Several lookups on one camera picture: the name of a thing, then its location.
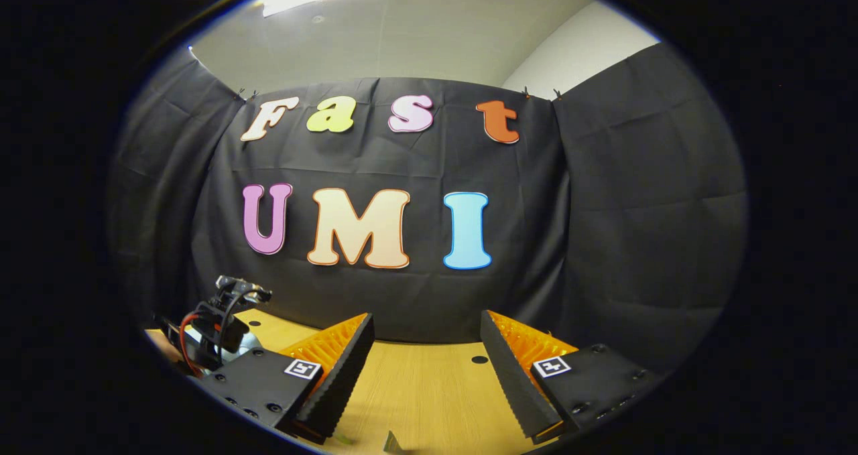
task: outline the white wall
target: white wall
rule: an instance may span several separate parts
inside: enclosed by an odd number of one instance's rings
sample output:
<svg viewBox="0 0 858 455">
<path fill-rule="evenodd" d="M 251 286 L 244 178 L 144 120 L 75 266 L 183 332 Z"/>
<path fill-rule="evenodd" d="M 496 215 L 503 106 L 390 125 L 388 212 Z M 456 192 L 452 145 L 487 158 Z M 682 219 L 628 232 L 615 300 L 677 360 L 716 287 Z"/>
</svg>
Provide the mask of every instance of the white wall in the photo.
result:
<svg viewBox="0 0 858 455">
<path fill-rule="evenodd" d="M 658 43 L 639 25 L 608 6 L 592 2 L 567 19 L 530 53 L 503 88 L 554 100 L 607 67 Z"/>
</svg>

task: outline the black cable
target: black cable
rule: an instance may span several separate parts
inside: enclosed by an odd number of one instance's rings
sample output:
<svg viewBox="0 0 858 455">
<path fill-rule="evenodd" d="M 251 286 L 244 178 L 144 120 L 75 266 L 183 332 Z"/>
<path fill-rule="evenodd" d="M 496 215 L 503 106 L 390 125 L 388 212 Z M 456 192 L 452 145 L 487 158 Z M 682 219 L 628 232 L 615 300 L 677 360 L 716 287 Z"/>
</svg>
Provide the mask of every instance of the black cable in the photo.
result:
<svg viewBox="0 0 858 455">
<path fill-rule="evenodd" d="M 227 311 L 224 312 L 224 315 L 223 315 L 223 323 L 221 323 L 221 333 L 220 333 L 220 335 L 217 336 L 217 360 L 218 360 L 218 363 L 221 364 L 221 366 L 223 366 L 223 335 L 224 335 L 224 333 L 227 332 L 227 323 L 229 323 L 229 314 L 230 314 L 230 312 L 233 311 L 233 308 L 235 308 L 235 305 L 239 303 L 239 300 L 241 300 L 241 298 L 242 298 L 242 296 L 240 296 L 240 294 L 236 294 L 236 296 L 233 298 L 232 302 L 230 302 L 229 306 L 227 306 Z"/>
</svg>

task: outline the pink letter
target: pink letter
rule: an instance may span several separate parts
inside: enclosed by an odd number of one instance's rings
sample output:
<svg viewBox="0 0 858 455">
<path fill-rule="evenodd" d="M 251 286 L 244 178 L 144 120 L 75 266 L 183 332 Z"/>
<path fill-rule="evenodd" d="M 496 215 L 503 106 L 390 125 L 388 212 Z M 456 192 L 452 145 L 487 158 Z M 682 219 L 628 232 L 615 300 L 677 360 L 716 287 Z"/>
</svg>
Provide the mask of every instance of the pink letter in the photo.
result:
<svg viewBox="0 0 858 455">
<path fill-rule="evenodd" d="M 292 195 L 290 184 L 274 184 L 269 189 L 273 198 L 271 216 L 271 235 L 265 237 L 259 232 L 259 199 L 265 193 L 263 186 L 246 186 L 245 196 L 245 239 L 254 251 L 260 254 L 277 253 L 286 239 L 286 199 Z"/>
<path fill-rule="evenodd" d="M 432 99 L 425 94 L 401 96 L 390 106 L 393 116 L 387 125 L 392 131 L 423 131 L 432 124 L 432 113 L 425 108 L 432 108 Z"/>
</svg>

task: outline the small paper piece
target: small paper piece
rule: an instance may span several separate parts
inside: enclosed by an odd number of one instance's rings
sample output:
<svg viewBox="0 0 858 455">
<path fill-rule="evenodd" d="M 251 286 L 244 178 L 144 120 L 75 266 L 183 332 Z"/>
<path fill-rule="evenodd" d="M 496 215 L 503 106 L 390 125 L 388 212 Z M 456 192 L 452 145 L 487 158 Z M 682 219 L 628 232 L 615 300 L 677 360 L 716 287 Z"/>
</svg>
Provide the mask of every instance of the small paper piece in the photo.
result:
<svg viewBox="0 0 858 455">
<path fill-rule="evenodd" d="M 402 447 L 399 446 L 399 442 L 396 442 L 396 437 L 393 436 L 392 431 L 387 431 L 387 440 L 384 442 L 384 447 L 382 448 L 382 452 L 387 453 L 397 453 L 399 455 L 405 455 L 405 451 L 402 450 Z"/>
<path fill-rule="evenodd" d="M 344 434 L 341 434 L 340 432 L 334 432 L 334 439 L 343 445 L 353 445 L 353 443 L 355 443 L 354 440 L 349 439 L 349 437 L 344 436 Z"/>
</svg>

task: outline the black fabric backdrop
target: black fabric backdrop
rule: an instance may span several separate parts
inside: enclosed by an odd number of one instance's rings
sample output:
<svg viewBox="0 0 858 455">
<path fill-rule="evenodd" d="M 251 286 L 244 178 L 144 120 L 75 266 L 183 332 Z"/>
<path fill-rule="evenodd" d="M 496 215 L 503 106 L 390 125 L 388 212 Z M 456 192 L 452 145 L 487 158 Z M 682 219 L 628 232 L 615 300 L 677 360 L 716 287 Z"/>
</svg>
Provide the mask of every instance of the black fabric backdrop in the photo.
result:
<svg viewBox="0 0 858 455">
<path fill-rule="evenodd" d="M 244 104 L 187 50 L 169 64 L 184 65 L 187 77 L 165 68 L 129 110 L 125 137 L 134 140 L 120 144 L 111 190 L 113 244 L 144 314 L 151 306 L 177 320 L 224 273 L 272 289 L 266 311 L 310 326 L 370 311 L 379 339 L 474 342 L 479 312 L 492 309 L 666 370 L 693 349 L 729 295 L 747 225 L 739 154 L 723 117 L 667 46 L 638 52 L 557 101 L 449 80 L 365 78 Z M 429 129 L 389 130 L 389 106 L 405 94 L 432 98 Z M 318 102 L 337 95 L 358 102 L 355 125 L 307 131 Z M 300 104 L 266 137 L 239 141 L 259 104 L 291 96 Z M 475 106 L 492 100 L 517 112 L 508 123 L 518 143 L 485 135 Z M 156 110 L 183 102 L 205 121 Z M 264 256 L 244 239 L 241 192 L 266 188 L 266 233 L 267 189 L 282 182 L 294 187 L 287 241 Z M 364 254 L 355 265 L 309 263 L 312 193 L 324 187 L 346 190 L 359 214 L 378 190 L 409 192 L 402 237 L 410 265 L 374 269 Z M 488 195 L 487 268 L 442 264 L 449 192 Z"/>
</svg>

